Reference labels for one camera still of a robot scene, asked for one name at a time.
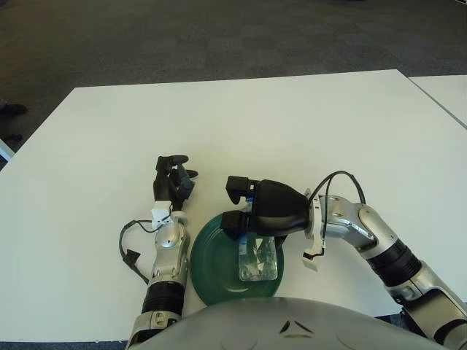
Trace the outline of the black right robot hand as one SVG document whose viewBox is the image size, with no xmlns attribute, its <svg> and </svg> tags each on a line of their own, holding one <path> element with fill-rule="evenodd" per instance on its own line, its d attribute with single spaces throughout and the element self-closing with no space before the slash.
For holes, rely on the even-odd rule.
<svg viewBox="0 0 467 350">
<path fill-rule="evenodd" d="M 252 232 L 274 238 L 275 247 L 280 248 L 288 235 L 310 231 L 309 199 L 286 184 L 229 176 L 225 189 L 235 204 L 242 197 L 251 200 L 251 208 L 246 211 L 222 214 L 220 228 L 233 241 Z"/>
</svg>

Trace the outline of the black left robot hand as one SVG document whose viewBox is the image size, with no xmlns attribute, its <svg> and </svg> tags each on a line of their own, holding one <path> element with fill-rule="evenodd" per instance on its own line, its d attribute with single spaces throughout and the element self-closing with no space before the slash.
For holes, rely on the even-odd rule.
<svg viewBox="0 0 467 350">
<path fill-rule="evenodd" d="M 155 201 L 169 201 L 173 211 L 181 211 L 185 200 L 195 187 L 194 178 L 198 172 L 186 169 L 187 155 L 159 156 L 155 167 L 157 172 L 153 182 Z"/>
</svg>

